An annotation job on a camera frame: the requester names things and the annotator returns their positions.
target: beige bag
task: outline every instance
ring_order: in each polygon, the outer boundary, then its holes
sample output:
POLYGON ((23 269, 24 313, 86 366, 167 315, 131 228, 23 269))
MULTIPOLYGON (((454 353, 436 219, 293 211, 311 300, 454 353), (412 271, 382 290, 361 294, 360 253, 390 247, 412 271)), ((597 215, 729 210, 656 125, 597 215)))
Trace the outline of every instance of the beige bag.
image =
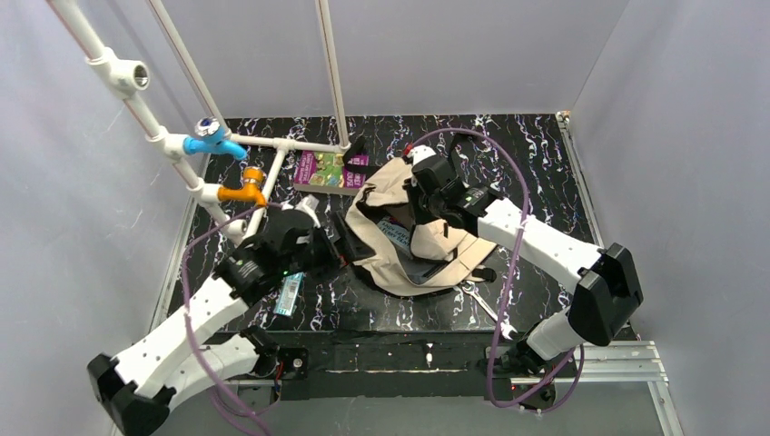
POLYGON ((412 225, 403 188, 410 177, 411 165, 395 158, 361 187, 345 223, 375 254, 353 265, 363 269, 384 291, 402 297, 442 291, 465 280, 494 281, 496 274, 488 274, 491 270, 481 263, 496 244, 448 227, 443 220, 412 225), (410 253, 398 250, 378 226, 380 220, 388 217, 411 231, 410 253))

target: book cover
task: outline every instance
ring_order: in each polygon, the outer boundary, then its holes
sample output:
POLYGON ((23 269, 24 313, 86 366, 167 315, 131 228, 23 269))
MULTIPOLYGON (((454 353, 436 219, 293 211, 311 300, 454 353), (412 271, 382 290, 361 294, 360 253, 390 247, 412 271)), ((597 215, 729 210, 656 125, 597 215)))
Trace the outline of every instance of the book cover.
MULTIPOLYGON (((350 162, 366 165, 369 156, 353 156, 350 162)), ((294 173, 294 189, 306 193, 355 195, 365 180, 364 174, 351 173, 344 168, 342 154, 305 151, 294 173)))

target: cable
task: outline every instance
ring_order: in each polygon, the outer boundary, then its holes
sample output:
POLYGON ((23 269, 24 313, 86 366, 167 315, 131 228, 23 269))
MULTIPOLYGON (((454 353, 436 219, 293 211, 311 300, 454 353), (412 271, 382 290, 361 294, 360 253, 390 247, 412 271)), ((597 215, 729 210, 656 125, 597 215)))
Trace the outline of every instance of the cable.
MULTIPOLYGON (((268 203, 267 205, 271 207, 281 207, 279 204, 276 204, 276 203, 268 203)), ((234 215, 233 218, 230 218, 224 223, 214 226, 211 230, 193 239, 192 242, 190 242, 190 244, 187 245, 187 248, 184 249, 184 252, 182 254, 182 297, 184 301, 184 329, 187 332, 187 342, 190 344, 192 355, 195 356, 195 360, 198 361, 203 371, 206 373, 206 375, 209 376, 210 379, 212 379, 216 387, 219 388, 221 392, 224 392, 225 395, 227 395, 227 397, 230 398, 230 400, 235 403, 236 408, 240 409, 241 411, 248 411, 249 419, 252 420, 255 424, 257 424, 257 426, 262 430, 262 433, 265 436, 272 436, 270 429, 259 418, 259 415, 262 414, 264 411, 262 412, 253 411, 252 408, 247 406, 246 403, 243 402, 243 400, 241 400, 240 397, 238 397, 238 395, 236 395, 233 391, 227 389, 227 385, 217 375, 217 373, 214 371, 211 365, 209 365, 209 363, 203 357, 203 353, 201 352, 201 345, 198 343, 198 340, 195 339, 195 332, 193 331, 193 322, 190 319, 190 299, 192 297, 190 292, 190 278, 188 277, 189 273, 188 273, 188 267, 187 267, 187 263, 190 260, 190 253, 193 250, 193 247, 195 245, 206 240, 216 232, 219 232, 227 224, 232 223, 235 220, 239 220, 245 217, 246 215, 254 213, 258 209, 261 209, 262 207, 264 206, 258 205, 258 206, 252 207, 246 212, 242 212, 234 215)), ((214 407, 217 409, 217 411, 220 412, 221 416, 227 422, 229 422, 233 427, 250 436, 261 436, 262 433, 258 433, 256 431, 243 427, 239 422, 237 422, 232 416, 230 416, 227 413, 227 411, 223 408, 221 404, 217 403, 216 401, 213 404, 214 404, 214 407)))
MULTIPOLYGON (((524 202, 521 205, 521 221, 519 225, 522 226, 522 229, 517 232, 516 234, 516 241, 513 245, 513 253, 511 255, 510 265, 508 266, 508 278, 505 281, 505 284, 503 284, 503 288, 500 291, 500 306, 498 307, 498 321, 495 323, 495 331, 492 333, 492 344, 489 346, 489 355, 490 356, 496 356, 498 345, 500 341, 500 332, 501 332, 501 325, 503 323, 503 315, 505 315, 507 308, 508 308, 508 291, 513 285, 513 277, 516 272, 516 262, 518 260, 518 252, 521 249, 521 240, 524 237, 524 229, 523 226, 526 224, 527 216, 529 215, 529 189, 527 188, 527 184, 524 182, 524 174, 521 172, 521 170, 518 168, 518 165, 516 165, 516 162, 513 160, 512 157, 510 157, 510 154, 506 152, 500 144, 497 143, 494 139, 481 134, 479 132, 476 132, 475 130, 470 129, 463 129, 458 127, 446 127, 443 129, 434 130, 433 132, 429 132, 427 134, 424 134, 421 136, 420 139, 417 141, 414 141, 413 144, 420 145, 420 143, 424 142, 425 140, 429 139, 432 136, 436 136, 438 134, 468 134, 471 136, 475 136, 479 138, 482 141, 486 141, 493 147, 495 147, 500 153, 501 156, 503 156, 503 159, 505 159, 508 164, 513 169, 513 172, 516 174, 516 177, 518 179, 518 183, 521 185, 521 191, 524 194, 524 202)), ((567 354, 564 356, 564 358, 559 362, 554 370, 550 374, 558 374, 559 371, 561 371, 562 368, 564 368, 567 365, 567 362, 569 359, 574 355, 575 349, 571 349, 567 352, 567 354)), ((583 355, 584 353, 580 353, 580 370, 582 371, 582 364, 583 364, 583 355)), ((495 360, 489 359, 487 362, 487 395, 489 396, 489 401, 494 404, 497 407, 511 407, 515 406, 517 404, 521 404, 524 400, 531 397, 535 394, 535 392, 539 391, 543 386, 548 384, 548 376, 543 377, 543 380, 539 381, 537 384, 529 388, 524 394, 519 396, 517 399, 512 401, 498 401, 497 398, 495 398, 495 393, 492 389, 492 372, 494 370, 495 360)), ((565 395, 565 398, 562 398, 558 403, 554 404, 550 408, 546 409, 546 411, 553 411, 558 406, 562 405, 564 401, 569 398, 570 395, 572 395, 572 391, 574 391, 575 386, 578 384, 578 379, 580 373, 577 374, 575 377, 575 380, 572 382, 572 386, 570 386, 569 391, 567 392, 567 395, 565 395)))

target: blue faucet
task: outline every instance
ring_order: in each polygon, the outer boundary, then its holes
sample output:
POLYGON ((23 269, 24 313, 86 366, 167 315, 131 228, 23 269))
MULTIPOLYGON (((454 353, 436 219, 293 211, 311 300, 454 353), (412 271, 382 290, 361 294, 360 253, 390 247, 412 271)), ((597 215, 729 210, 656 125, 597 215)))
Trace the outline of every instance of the blue faucet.
POLYGON ((239 161, 248 155, 238 143, 224 139, 224 127, 213 118, 199 121, 195 125, 195 134, 200 139, 191 136, 184 138, 183 149, 186 154, 229 154, 239 161))

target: gray floor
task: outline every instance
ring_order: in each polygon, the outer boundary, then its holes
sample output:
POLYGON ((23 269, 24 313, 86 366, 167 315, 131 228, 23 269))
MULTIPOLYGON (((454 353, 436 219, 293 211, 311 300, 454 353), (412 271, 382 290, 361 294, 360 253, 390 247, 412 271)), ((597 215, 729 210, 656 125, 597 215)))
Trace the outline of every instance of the gray floor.
MULTIPOLYGON (((564 391, 567 386, 559 385, 564 391)), ((242 392, 260 407, 267 389, 242 392)), ((339 398, 286 401, 265 415, 275 436, 662 435, 647 384, 583 383, 542 419, 481 398, 339 398)), ((236 436, 206 394, 180 406, 154 436, 236 436)))

